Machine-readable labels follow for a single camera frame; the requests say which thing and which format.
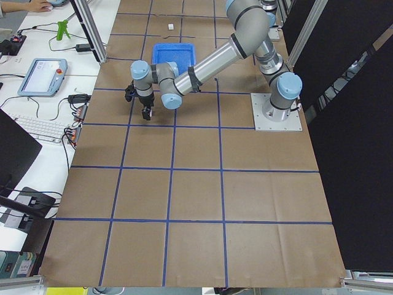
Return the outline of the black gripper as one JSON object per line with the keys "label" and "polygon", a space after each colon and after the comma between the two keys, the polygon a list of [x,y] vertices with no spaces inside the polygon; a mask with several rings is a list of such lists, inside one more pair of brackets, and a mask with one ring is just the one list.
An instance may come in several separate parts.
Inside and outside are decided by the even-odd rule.
{"label": "black gripper", "polygon": [[151,93],[147,96],[142,96],[140,94],[136,95],[139,98],[139,101],[144,105],[144,109],[142,110],[142,117],[144,120],[151,120],[152,117],[152,107],[154,106],[154,94]]}

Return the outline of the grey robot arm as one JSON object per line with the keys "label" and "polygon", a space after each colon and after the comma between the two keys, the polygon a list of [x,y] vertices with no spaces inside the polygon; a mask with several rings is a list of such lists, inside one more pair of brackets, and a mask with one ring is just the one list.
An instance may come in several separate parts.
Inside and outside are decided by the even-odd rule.
{"label": "grey robot arm", "polygon": [[125,89],[125,99],[138,98],[143,104],[142,116],[150,120],[154,106],[153,86],[158,85],[165,108],[177,109],[182,98],[200,87],[234,62],[254,55],[259,62],[271,95],[263,104],[263,115],[273,122],[283,122],[294,111],[292,104],[303,87],[300,77],[289,71],[282,56],[277,53],[268,32],[274,24],[274,15],[263,9],[262,1],[227,1],[226,14],[234,27],[228,41],[202,61],[182,74],[175,62],[148,64],[144,60],[132,62],[132,81]]}

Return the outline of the person's hand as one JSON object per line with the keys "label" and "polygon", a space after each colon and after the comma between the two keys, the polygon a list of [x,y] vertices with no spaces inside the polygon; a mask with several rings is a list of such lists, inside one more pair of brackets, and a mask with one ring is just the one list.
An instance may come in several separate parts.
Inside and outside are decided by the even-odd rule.
{"label": "person's hand", "polygon": [[48,12],[51,11],[52,4],[46,0],[30,0],[26,4],[26,11],[28,12]]}

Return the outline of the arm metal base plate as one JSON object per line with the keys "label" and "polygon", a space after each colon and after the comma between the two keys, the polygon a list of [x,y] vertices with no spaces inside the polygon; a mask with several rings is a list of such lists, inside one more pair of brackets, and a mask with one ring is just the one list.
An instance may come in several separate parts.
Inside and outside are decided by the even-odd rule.
{"label": "arm metal base plate", "polygon": [[296,102],[294,101],[287,110],[279,110],[271,104],[270,96],[270,93],[251,93],[255,130],[265,132],[302,131]]}

